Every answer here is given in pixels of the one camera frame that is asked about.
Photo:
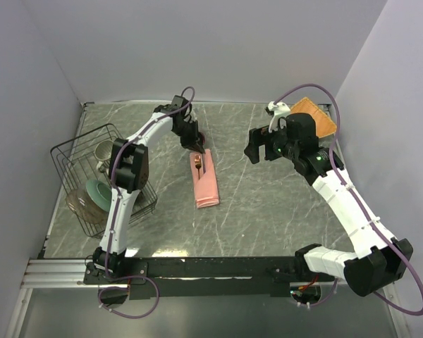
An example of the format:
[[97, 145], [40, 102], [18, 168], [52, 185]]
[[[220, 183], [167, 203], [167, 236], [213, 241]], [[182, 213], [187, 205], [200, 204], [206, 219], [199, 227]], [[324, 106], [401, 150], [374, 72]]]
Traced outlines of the pink satin napkin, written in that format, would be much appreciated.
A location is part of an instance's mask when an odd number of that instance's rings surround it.
[[193, 190], [197, 208], [205, 208], [219, 204], [219, 190], [216, 179], [214, 162], [210, 149], [202, 154], [202, 167], [196, 168], [195, 159], [200, 153], [190, 153], [190, 168], [192, 173]]

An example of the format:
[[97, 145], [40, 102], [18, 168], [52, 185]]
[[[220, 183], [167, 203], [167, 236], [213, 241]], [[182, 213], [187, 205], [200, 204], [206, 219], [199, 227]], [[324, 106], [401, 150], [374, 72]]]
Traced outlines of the rose gold fork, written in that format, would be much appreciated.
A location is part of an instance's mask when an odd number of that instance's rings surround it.
[[197, 178], [200, 179], [201, 169], [202, 169], [202, 155], [201, 154], [195, 154], [194, 155], [194, 164], [195, 164], [195, 168], [197, 170]]

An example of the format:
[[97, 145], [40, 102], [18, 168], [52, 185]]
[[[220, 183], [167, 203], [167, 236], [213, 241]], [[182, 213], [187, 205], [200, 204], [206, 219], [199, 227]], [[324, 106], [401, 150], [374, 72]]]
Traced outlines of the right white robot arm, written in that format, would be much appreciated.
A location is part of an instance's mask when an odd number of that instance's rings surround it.
[[319, 145], [316, 124], [311, 115], [294, 113], [283, 119], [283, 127], [270, 131], [267, 126], [249, 131], [244, 153], [251, 163], [265, 159], [290, 160], [297, 173], [325, 200], [353, 246], [351, 252], [310, 244], [295, 252], [296, 276], [311, 280], [324, 273], [345, 280], [358, 296], [367, 296], [399, 280], [405, 272], [404, 259], [413, 247], [407, 239], [397, 239], [375, 218], [358, 191], [351, 185], [348, 171], [339, 157]]

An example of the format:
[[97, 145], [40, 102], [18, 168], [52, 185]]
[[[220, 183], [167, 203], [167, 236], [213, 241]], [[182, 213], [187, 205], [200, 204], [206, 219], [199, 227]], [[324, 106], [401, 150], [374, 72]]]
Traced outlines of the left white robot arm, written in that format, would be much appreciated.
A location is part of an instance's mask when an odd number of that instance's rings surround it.
[[149, 179], [149, 150], [170, 132], [179, 137], [184, 149], [205, 152], [192, 99], [183, 95], [175, 95], [171, 103], [157, 106], [137, 132], [113, 143], [109, 164], [111, 210], [103, 237], [92, 254], [95, 268], [110, 283], [125, 277], [127, 230], [136, 199]]

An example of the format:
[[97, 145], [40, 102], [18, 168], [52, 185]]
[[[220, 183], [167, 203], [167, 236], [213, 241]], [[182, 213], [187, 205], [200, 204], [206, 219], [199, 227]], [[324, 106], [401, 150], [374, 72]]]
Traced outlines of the gold spoon with purple handle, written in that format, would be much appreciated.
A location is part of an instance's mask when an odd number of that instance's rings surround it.
[[200, 137], [200, 141], [202, 143], [202, 148], [205, 149], [206, 148], [206, 137], [203, 133], [199, 133], [199, 137]]

